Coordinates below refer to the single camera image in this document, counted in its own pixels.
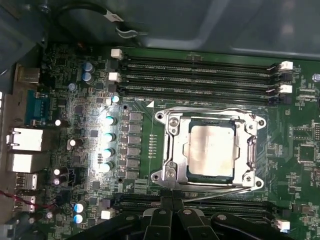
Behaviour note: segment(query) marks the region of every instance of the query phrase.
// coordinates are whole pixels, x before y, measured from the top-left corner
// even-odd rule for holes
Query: cpu socket
[[[255,164],[258,130],[266,126],[262,117],[239,108],[173,107],[155,119],[164,124],[164,143],[154,183],[194,192],[263,187]]]

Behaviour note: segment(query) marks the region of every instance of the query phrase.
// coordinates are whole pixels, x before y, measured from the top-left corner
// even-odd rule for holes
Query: green circuit board
[[[164,126],[155,121],[159,110],[184,106],[199,108],[241,108],[267,120],[267,126],[258,132],[257,176],[264,181],[264,188],[245,194],[231,195],[233,199],[270,201],[275,205],[291,209],[288,216],[279,218],[291,223],[290,236],[297,240],[320,238],[320,110],[318,97],[320,83],[312,80],[319,72],[320,62],[292,60],[293,92],[292,104],[259,106],[222,104],[205,101],[171,100],[148,97],[121,97],[112,102],[108,92],[107,75],[111,70],[110,47],[93,47],[90,53],[77,53],[68,45],[52,45],[46,54],[51,61],[51,70],[45,70],[43,81],[51,85],[49,122],[57,118],[67,119],[70,127],[61,130],[59,149],[52,153],[52,169],[58,166],[72,166],[84,169],[84,184],[72,188],[71,203],[87,202],[85,219],[81,224],[73,223],[73,210],[69,205],[53,219],[42,221],[42,227],[49,232],[49,240],[66,239],[83,229],[99,223],[99,201],[114,193],[136,193],[159,195],[161,187],[152,183],[150,174],[162,166]],[[200,56],[203,61],[233,64],[270,66],[283,59],[233,56],[223,54],[182,52],[158,49],[122,48],[130,56],[185,60]],[[82,80],[82,65],[91,62],[95,66],[94,83]],[[75,91],[68,90],[70,83],[76,83]],[[126,116],[138,113],[136,120]],[[117,124],[104,123],[106,116],[112,116]],[[130,136],[141,138],[141,142],[128,146],[124,128],[138,126]],[[104,142],[105,133],[114,133],[116,140]],[[68,139],[84,139],[81,149],[68,151]],[[107,147],[116,150],[112,161],[114,168],[108,173],[99,172],[103,160],[100,153]],[[139,167],[130,171],[121,164],[118,152],[127,148],[138,149]],[[53,198],[57,187],[49,185],[46,199]],[[187,193],[196,197],[198,193]]]

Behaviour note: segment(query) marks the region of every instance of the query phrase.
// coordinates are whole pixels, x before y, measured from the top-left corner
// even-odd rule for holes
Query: ram slot
[[[123,60],[125,65],[156,65],[164,67],[176,68],[215,68],[218,71],[237,71],[237,72],[251,72],[258,74],[269,74],[269,66],[247,65],[247,64],[234,64],[223,62],[210,62],[210,61],[188,61],[181,59],[165,59],[165,58],[150,58],[150,57],[128,57]]]

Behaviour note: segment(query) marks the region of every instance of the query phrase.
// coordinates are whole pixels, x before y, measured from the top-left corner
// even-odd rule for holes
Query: motherboard
[[[185,201],[206,216],[289,223],[282,230],[292,238],[319,239],[319,69],[306,60],[49,46],[25,118],[58,129],[41,194],[61,204],[41,210],[42,231],[63,240],[119,213],[142,215],[174,189],[190,200],[228,192]]]

